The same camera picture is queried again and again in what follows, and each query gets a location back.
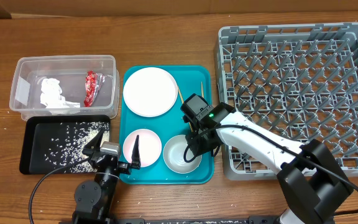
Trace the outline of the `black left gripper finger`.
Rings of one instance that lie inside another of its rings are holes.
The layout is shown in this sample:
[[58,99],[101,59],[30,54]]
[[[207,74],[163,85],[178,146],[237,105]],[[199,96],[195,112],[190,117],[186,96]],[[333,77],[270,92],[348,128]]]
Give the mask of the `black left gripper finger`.
[[131,159],[132,159],[131,168],[139,170],[141,167],[140,153],[139,153],[139,135],[136,136]]
[[100,151],[104,131],[105,129],[101,129],[97,135],[83,147],[82,153],[84,155],[92,156],[95,152]]

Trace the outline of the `pink bowl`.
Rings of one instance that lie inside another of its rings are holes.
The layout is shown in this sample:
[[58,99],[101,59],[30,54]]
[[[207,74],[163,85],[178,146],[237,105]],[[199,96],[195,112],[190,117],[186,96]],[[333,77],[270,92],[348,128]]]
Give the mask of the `pink bowl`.
[[137,136],[139,136],[141,167],[151,166],[160,157],[162,142],[159,136],[149,129],[138,129],[131,132],[124,141],[123,155],[127,162],[132,162],[132,152]]

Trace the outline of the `grey bowl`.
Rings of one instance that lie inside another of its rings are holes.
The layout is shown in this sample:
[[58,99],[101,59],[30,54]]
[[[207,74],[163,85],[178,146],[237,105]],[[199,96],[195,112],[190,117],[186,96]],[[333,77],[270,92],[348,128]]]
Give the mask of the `grey bowl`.
[[200,164],[202,156],[196,157],[192,162],[185,162],[183,156],[187,147],[184,134],[172,137],[167,141],[163,149],[163,159],[167,167],[178,173],[187,174],[193,172]]

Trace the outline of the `red snack wrapper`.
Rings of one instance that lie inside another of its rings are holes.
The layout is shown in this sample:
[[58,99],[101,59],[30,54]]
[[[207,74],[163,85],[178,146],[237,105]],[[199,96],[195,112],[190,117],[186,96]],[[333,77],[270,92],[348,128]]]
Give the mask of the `red snack wrapper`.
[[85,78],[86,96],[84,99],[86,107],[90,107],[94,103],[104,81],[105,76],[102,73],[95,73],[92,70],[87,72]]

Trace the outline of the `white napkin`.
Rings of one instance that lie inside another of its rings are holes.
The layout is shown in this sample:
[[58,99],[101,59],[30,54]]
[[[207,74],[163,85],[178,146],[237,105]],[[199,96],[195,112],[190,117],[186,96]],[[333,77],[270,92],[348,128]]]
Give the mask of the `white napkin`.
[[62,95],[60,81],[55,78],[44,78],[41,82],[40,103],[46,108],[79,108],[80,103],[67,101]]

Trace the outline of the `white round plate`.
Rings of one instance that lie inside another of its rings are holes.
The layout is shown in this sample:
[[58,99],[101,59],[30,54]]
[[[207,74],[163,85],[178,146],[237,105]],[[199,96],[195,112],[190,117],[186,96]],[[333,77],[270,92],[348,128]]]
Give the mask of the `white round plate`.
[[162,68],[141,68],[125,82],[123,97],[133,113],[148,118],[157,117],[175,104],[178,85],[173,76]]

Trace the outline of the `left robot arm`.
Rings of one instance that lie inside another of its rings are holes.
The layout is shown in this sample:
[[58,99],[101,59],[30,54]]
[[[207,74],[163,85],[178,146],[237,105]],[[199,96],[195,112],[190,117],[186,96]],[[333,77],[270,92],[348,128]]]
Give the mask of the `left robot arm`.
[[112,200],[121,174],[130,174],[132,169],[141,167],[139,154],[139,136],[136,136],[132,150],[132,161],[121,162],[120,146],[103,141],[104,131],[90,140],[82,153],[88,157],[89,164],[96,169],[93,180],[87,180],[77,186],[74,194],[76,208],[72,223],[124,223],[110,213]]

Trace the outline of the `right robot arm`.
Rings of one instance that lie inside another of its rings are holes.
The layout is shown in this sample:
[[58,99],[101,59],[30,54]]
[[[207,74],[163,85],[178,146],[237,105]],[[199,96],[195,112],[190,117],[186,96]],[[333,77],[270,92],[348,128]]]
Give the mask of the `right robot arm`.
[[326,223],[354,191],[334,156],[318,140],[304,144],[281,137],[234,107],[212,106],[197,94],[186,99],[181,110],[193,128],[186,140],[195,157],[225,144],[273,171],[288,204],[275,223]]

